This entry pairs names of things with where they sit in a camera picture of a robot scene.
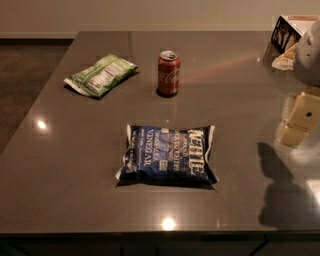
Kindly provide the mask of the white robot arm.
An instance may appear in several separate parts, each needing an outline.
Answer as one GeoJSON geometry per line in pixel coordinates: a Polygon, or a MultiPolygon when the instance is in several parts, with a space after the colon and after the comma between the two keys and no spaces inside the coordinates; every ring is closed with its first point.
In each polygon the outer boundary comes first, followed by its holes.
{"type": "Polygon", "coordinates": [[[309,88],[286,98],[277,140],[295,148],[320,124],[320,20],[299,40],[293,68],[295,78],[309,88]]]}

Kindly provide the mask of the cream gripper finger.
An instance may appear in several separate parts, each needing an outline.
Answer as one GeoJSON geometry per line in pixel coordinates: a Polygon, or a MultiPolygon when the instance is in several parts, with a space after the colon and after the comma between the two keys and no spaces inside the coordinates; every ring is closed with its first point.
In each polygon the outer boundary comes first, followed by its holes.
{"type": "Polygon", "coordinates": [[[280,130],[278,140],[281,144],[289,147],[297,147],[308,133],[302,129],[284,125],[280,130]]]}

